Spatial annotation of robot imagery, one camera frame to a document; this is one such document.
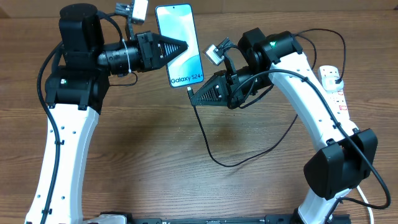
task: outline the wooden table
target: wooden table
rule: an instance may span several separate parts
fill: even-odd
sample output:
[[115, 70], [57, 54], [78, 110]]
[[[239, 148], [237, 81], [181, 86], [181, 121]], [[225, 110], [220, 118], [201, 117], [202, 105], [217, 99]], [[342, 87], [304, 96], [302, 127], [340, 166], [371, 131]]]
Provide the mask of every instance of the wooden table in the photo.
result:
[[[321, 27], [346, 38], [346, 100], [352, 120], [372, 128], [379, 147], [375, 167], [389, 186], [393, 204], [375, 211], [378, 223], [398, 218], [398, 13], [297, 12], [212, 14], [195, 17], [200, 48], [260, 27], [265, 34]], [[156, 31], [153, 17], [143, 30]], [[117, 41], [103, 22], [107, 42]], [[306, 34], [317, 45], [318, 63], [341, 68], [340, 39], [327, 32]], [[60, 41], [58, 19], [0, 20], [0, 223], [22, 223], [34, 198], [42, 165], [47, 121], [36, 92], [39, 68]], [[302, 42], [309, 61], [311, 46]], [[243, 59], [233, 54], [237, 67]], [[203, 57], [206, 79], [214, 67]], [[111, 78], [127, 83], [131, 77]], [[198, 108], [210, 146], [232, 164], [271, 147], [295, 116], [285, 96], [273, 89], [246, 110]], [[227, 169], [208, 156], [186, 89], [171, 89], [165, 69], [140, 73], [133, 87], [112, 87], [91, 140], [83, 186], [83, 211], [91, 218], [105, 210], [134, 217], [261, 217], [292, 213], [307, 193], [304, 164], [314, 150], [301, 121], [277, 149], [238, 168]], [[368, 200], [384, 203], [373, 175], [361, 183]], [[357, 191], [350, 196], [359, 198]], [[337, 213], [366, 223], [364, 207], [346, 202]]]

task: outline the smartphone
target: smartphone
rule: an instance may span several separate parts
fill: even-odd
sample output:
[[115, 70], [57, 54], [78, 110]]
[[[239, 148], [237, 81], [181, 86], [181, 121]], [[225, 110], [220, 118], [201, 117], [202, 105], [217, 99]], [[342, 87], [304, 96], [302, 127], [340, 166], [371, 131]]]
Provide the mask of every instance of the smartphone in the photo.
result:
[[155, 14], [161, 35], [183, 40], [188, 44], [188, 49], [166, 66], [170, 86], [180, 87], [202, 82], [203, 68], [191, 5], [157, 6]]

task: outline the phone screen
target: phone screen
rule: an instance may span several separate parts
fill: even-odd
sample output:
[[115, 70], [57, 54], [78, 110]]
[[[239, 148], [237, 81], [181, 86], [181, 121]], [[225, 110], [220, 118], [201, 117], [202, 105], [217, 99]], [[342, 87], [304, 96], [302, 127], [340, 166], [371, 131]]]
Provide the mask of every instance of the phone screen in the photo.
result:
[[158, 6], [156, 18], [161, 35], [183, 40], [188, 44], [184, 53], [167, 64], [170, 86], [179, 87], [202, 82], [203, 69], [191, 5]]

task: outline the blue smartphone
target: blue smartphone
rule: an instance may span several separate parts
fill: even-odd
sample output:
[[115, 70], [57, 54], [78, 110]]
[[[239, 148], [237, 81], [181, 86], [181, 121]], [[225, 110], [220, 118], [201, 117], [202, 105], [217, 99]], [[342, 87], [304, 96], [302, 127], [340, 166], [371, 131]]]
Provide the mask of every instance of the blue smartphone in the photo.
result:
[[180, 87], [202, 82], [203, 68], [191, 5], [157, 6], [155, 14], [161, 35], [183, 40], [188, 44], [188, 49], [166, 66], [170, 86]]

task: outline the white cable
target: white cable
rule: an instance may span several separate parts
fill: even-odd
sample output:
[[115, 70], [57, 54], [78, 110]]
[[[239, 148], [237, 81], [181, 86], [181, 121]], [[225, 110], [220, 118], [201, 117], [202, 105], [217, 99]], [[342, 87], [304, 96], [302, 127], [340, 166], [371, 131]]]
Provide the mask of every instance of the white cable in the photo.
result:
[[[356, 189], [358, 190], [359, 194], [361, 195], [363, 201], [364, 201], [365, 203], [369, 203], [368, 200], [366, 199], [365, 194], [363, 193], [362, 189], [361, 189], [359, 186], [357, 186]], [[369, 219], [370, 219], [370, 221], [371, 221], [371, 224], [374, 224], [372, 209], [369, 208], [369, 207], [367, 207], [367, 209], [368, 209], [368, 211], [369, 211]]]
[[129, 52], [127, 51], [127, 45], [126, 45], [126, 42], [124, 41], [124, 38], [122, 39], [122, 42], [123, 42], [123, 44], [124, 44], [124, 48], [126, 49], [127, 62], [129, 62], [129, 73], [131, 73]]

